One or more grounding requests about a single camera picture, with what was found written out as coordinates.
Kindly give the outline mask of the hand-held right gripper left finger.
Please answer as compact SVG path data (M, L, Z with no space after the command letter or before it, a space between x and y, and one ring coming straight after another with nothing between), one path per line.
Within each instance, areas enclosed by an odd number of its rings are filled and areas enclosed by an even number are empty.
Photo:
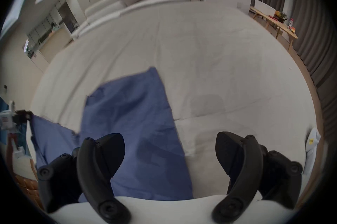
M97 140L87 137L72 154L61 154L37 170L39 195L46 213L78 203L84 194L95 212L107 223L128 224L131 213L113 193L111 179L124 160L125 143L120 133Z

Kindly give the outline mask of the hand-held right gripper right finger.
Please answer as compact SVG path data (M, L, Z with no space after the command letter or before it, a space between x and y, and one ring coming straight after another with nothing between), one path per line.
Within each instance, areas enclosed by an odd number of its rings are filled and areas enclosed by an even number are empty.
M212 211L216 223L236 221L259 192L262 200L294 209L297 203L303 167L278 151L268 151L253 135L245 138L231 132L219 132L215 152L218 162L230 177L227 196Z

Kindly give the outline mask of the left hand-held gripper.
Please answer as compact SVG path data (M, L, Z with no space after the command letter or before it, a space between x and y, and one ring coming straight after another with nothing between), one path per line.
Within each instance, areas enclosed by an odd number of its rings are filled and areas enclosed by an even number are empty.
M1 130L15 130L16 124L26 124L33 116L31 111L15 111L15 102L10 101L9 108L0 113Z

